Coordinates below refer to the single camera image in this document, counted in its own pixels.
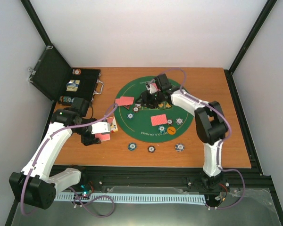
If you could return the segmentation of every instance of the robotic arm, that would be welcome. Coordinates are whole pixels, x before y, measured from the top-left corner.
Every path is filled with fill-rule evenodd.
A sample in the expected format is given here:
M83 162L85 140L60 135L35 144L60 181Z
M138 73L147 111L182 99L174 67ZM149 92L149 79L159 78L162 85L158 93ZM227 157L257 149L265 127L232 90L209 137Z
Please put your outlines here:
M86 127L64 129L52 136L54 132L64 127L96 121L94 118L82 118L86 116L88 107L87 101L75 98L70 108L59 109L53 114L48 131L34 156L21 173L13 172L9 178L17 201L20 201L24 181L29 174L24 203L42 209L47 209L53 203L56 194L68 187L86 184L86 178L82 175L83 170L78 166L71 166L52 177L49 175L61 148L73 133L81 135L81 142L84 145L100 144L100 140L95 138L95 134L110 133L110 125L106 121L100 121Z
M146 88L147 90L142 92L135 101L137 104L153 109L157 108L162 101L167 101L170 105L181 107L195 117L197 135L204 145L203 171L207 177L203 178L202 182L205 187L209 188L211 181L218 177L221 172L219 167L221 165L222 142L220 141L224 139L228 127L224 120L209 109L207 105L223 115L220 104L217 101L209 103L199 100L185 90L173 87L165 74L161 74L148 82Z

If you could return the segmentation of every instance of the gray floor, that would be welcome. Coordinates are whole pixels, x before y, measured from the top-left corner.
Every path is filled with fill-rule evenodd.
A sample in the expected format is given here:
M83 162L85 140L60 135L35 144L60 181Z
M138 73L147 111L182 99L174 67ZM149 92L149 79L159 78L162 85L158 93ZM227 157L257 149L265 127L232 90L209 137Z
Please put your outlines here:
M228 195L222 206L237 200ZM19 208L13 226L279 226L272 203L246 197L228 210L210 210L189 204L116 204L107 218L96 218L83 208L73 208L70 202L54 202L47 210L31 216L21 215ZM100 214L108 213L109 203L94 203L89 208Z

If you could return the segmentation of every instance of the black metal frame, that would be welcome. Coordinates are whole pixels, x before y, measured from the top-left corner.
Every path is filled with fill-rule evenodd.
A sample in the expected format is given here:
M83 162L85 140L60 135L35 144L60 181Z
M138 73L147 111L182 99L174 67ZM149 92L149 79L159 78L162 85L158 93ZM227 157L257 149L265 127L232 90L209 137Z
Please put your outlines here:
M46 34L33 6L29 0L21 0L27 13L32 19L38 32L40 33L46 46L51 45L51 41ZM283 211L275 191L274 184L270 176L264 176L260 162L255 150L253 140L250 134L249 127L243 112L243 108L237 93L236 85L233 80L233 73L259 32L262 24L266 20L268 14L275 5L276 0L267 0L260 15L254 23L251 31L249 32L244 44L238 52L229 70L225 70L225 77L227 79L228 87L232 96L233 104L237 113L238 121L242 131L243 139L246 149L250 158L251 169L240 169L245 185L247 188L268 188L272 195L279 219L283 225ZM50 118L53 114L55 103L51 107L51 111L46 123L43 136L45 136ZM67 166L53 166L51 174L62 172ZM102 190L113 186L150 186L150 187L176 187L186 191L199 192L200 194L209 195L212 192L205 191L201 187L188 186L188 182L192 178L197 178L202 173L202 168L156 168L156 167L93 167L86 166L87 174L93 181L96 190ZM229 182L232 187L242 187L242 182L238 174L226 173L225 180ZM10 226L13 216L17 209L17 202L14 202L6 226Z

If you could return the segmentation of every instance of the silver handle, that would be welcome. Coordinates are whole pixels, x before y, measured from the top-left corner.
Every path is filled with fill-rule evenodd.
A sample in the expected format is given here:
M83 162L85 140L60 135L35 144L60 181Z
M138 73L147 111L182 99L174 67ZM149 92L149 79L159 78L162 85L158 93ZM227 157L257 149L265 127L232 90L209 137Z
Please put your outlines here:
M95 91L93 92L93 94L102 94L103 87L104 87L104 83L103 83L102 81L100 81L100 80L98 80L97 83L101 83L101 84L102 84L102 86L101 86L101 88L100 88L100 92L98 93L98 92L95 90Z

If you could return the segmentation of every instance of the open case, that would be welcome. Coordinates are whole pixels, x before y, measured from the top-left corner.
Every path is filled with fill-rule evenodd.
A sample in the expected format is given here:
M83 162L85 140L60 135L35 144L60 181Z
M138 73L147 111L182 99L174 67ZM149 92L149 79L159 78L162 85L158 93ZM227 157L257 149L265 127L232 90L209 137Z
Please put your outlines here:
M51 101L63 105L71 105L74 97L84 98L91 105L94 95L101 94L104 86L99 69L71 68L54 46L46 47L29 71L29 81ZM96 91L98 83L100 92Z

